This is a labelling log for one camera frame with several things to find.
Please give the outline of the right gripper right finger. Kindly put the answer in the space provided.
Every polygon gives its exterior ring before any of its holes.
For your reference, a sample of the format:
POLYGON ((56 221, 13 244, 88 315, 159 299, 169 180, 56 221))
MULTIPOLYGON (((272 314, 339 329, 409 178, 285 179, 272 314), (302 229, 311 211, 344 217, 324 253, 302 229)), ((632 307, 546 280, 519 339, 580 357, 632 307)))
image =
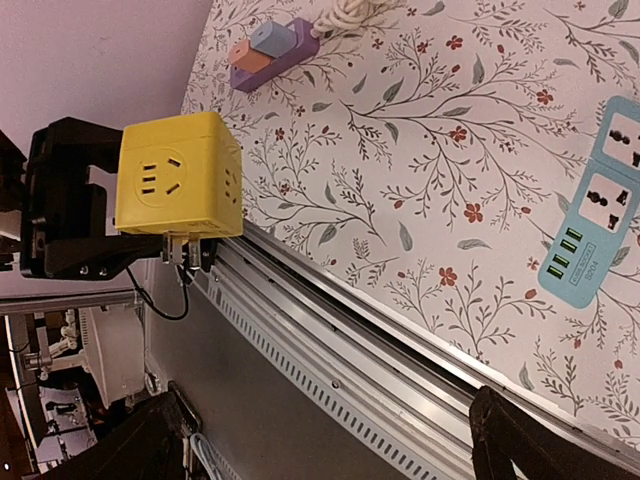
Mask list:
POLYGON ((469 408, 478 479, 637 479, 639 476, 556 435, 494 389, 479 389, 469 408))

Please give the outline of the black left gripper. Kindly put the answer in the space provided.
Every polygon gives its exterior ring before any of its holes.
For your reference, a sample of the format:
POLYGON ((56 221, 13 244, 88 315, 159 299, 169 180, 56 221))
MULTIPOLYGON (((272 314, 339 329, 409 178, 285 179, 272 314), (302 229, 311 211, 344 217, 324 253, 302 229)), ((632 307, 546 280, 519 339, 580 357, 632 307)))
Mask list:
POLYGON ((46 280, 112 280, 157 258, 162 235, 106 236, 107 192, 95 166, 115 174, 123 132, 65 117, 33 134, 21 219, 20 272, 46 280))

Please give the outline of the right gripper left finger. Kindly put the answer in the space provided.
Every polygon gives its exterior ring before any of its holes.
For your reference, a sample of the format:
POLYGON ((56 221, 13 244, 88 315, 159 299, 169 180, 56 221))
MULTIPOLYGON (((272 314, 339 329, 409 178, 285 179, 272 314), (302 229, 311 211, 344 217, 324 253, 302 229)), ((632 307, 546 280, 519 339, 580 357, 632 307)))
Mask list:
POLYGON ((80 455, 44 473, 46 479, 184 479, 184 441, 201 430, 191 405, 176 392, 147 401, 80 455))

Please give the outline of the yellow cube socket adapter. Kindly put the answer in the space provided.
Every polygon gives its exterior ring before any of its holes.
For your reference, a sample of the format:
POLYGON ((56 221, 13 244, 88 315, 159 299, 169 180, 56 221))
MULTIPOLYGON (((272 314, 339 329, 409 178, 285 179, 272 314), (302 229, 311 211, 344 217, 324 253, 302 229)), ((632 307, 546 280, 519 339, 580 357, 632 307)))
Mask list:
POLYGON ((115 228, 128 234, 243 234, 240 145, 216 112, 129 125, 120 146, 115 228))

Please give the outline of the pink charger plug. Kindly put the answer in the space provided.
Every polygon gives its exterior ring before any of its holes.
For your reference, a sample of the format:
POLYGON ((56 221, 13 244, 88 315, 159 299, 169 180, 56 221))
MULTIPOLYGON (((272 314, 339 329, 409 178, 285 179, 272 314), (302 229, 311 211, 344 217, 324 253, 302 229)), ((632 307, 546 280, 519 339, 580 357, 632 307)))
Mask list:
POLYGON ((230 49, 228 61, 233 67, 255 74, 268 67, 272 58, 255 50, 251 46, 250 40, 244 38, 230 49))

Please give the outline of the blue charger plug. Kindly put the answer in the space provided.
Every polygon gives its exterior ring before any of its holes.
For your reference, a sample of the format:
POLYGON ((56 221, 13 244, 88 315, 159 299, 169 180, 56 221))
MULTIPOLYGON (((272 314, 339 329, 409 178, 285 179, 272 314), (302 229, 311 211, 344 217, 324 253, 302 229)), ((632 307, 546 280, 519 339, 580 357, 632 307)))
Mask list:
POLYGON ((294 30, 274 21, 262 23, 251 35, 251 47, 269 57, 280 58, 297 43, 294 30))

